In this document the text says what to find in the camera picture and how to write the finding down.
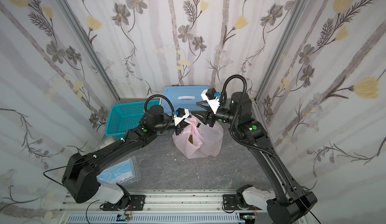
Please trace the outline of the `pink plastic bag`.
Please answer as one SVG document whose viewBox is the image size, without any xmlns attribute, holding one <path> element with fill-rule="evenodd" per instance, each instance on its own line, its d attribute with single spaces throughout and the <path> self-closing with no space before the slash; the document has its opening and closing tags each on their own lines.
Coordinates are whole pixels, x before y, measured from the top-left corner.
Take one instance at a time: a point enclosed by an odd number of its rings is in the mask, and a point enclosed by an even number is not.
<svg viewBox="0 0 386 224">
<path fill-rule="evenodd" d="M 186 119 L 189 125 L 183 132 L 172 135 L 175 146 L 189 159 L 218 156 L 224 137 L 223 127 L 215 123 L 213 127 L 204 125 L 198 118 Z M 189 142 L 189 136 L 193 136 L 194 143 Z"/>
</svg>

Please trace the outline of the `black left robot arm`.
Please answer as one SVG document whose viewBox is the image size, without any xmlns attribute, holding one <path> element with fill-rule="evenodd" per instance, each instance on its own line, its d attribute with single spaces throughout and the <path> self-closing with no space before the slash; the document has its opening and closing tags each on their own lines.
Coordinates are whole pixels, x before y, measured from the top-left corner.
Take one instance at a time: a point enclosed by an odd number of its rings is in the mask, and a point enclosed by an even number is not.
<svg viewBox="0 0 386 224">
<path fill-rule="evenodd" d="M 189 116 L 188 109 L 179 108 L 168 115 L 161 105 L 151 106 L 138 126 L 120 140 L 90 154 L 72 155 L 62 178 L 63 186 L 76 203 L 98 199 L 123 210 L 132 203 L 129 192 L 119 184 L 99 180 L 98 175 L 127 154 L 150 144 L 165 130 L 173 129 L 180 134 L 189 125 L 185 121 Z"/>
</svg>

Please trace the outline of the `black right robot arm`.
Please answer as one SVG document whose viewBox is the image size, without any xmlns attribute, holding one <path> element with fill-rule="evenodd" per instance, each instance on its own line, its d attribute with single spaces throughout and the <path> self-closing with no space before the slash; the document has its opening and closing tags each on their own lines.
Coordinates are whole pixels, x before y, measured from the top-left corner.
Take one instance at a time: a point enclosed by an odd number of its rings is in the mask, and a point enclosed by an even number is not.
<svg viewBox="0 0 386 224">
<path fill-rule="evenodd" d="M 255 207 L 265 211 L 275 224 L 292 224 L 308 214 L 317 203 L 315 194 L 305 191 L 292 177 L 273 149 L 262 124 L 252 116 L 252 101 L 241 92 L 233 93 L 229 107 L 220 105 L 220 93 L 211 88 L 201 94 L 197 102 L 202 111 L 193 115 L 203 124 L 234 123 L 232 138 L 248 148 L 266 174 L 272 191 L 259 190 L 247 184 L 237 189 L 235 197 L 225 197 L 224 210 L 248 210 Z"/>
</svg>

